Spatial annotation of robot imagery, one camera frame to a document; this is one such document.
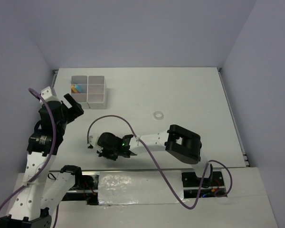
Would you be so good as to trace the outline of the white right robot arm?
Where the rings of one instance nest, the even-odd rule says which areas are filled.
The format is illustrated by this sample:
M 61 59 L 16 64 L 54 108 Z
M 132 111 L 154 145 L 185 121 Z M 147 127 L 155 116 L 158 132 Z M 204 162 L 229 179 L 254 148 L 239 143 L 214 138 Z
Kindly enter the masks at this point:
M 92 143 L 99 157 L 116 161 L 145 152 L 167 152 L 184 164 L 192 166 L 197 181 L 208 186 L 214 179 L 213 168 L 202 152 L 201 137 L 181 126 L 172 124 L 167 131 L 149 135 L 125 135 L 122 138 L 105 132 Z

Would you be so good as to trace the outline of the blue highlighter pen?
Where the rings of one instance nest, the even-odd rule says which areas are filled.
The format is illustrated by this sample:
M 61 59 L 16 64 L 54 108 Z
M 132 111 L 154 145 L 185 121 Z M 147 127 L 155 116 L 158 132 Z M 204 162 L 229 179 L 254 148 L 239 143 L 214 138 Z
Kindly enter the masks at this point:
M 75 85 L 76 89 L 79 91 L 79 93 L 83 92 L 83 89 L 80 85 L 78 85 L 78 84 L 74 84 L 74 85 Z

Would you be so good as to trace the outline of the pink orange highlighter pen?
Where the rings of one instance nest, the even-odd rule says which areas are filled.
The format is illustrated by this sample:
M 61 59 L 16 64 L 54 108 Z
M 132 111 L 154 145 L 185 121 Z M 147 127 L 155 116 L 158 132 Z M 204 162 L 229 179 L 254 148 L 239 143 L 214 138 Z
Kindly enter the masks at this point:
M 79 93 L 79 91 L 76 89 L 75 85 L 71 85 L 71 91 L 72 93 Z

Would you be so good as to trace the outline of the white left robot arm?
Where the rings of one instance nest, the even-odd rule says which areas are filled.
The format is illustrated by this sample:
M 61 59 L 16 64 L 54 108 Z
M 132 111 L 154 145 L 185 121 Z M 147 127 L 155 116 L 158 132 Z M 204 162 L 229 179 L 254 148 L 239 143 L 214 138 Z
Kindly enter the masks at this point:
M 65 165 L 52 186 L 44 190 L 66 126 L 83 115 L 84 110 L 70 94 L 64 95 L 70 107 L 55 96 L 47 98 L 44 92 L 34 96 L 42 103 L 40 120 L 28 141 L 23 183 L 3 202 L 5 205 L 13 197 L 16 198 L 8 214 L 0 218 L 0 228 L 56 227 L 63 197 L 71 188 L 77 190 L 84 183 L 80 167 Z

